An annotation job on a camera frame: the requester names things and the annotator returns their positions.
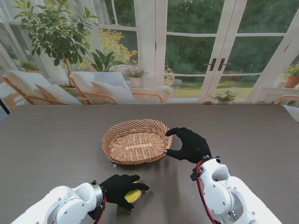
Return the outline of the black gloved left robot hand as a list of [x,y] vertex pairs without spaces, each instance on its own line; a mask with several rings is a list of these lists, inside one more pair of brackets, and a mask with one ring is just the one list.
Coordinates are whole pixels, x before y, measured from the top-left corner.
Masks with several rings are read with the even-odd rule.
[[135,208],[125,199],[125,195],[137,189],[143,191],[150,189],[146,184],[137,182],[138,180],[140,180],[138,175],[113,175],[102,182],[100,187],[104,190],[107,202],[133,211]]

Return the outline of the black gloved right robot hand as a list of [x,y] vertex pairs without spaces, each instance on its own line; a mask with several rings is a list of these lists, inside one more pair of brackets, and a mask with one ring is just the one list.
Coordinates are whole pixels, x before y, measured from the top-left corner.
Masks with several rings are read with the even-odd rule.
[[205,138],[185,127],[173,128],[166,132],[167,137],[176,135],[182,142],[180,150],[167,149],[164,153],[177,160],[187,160],[197,164],[205,158],[211,158],[211,152]]

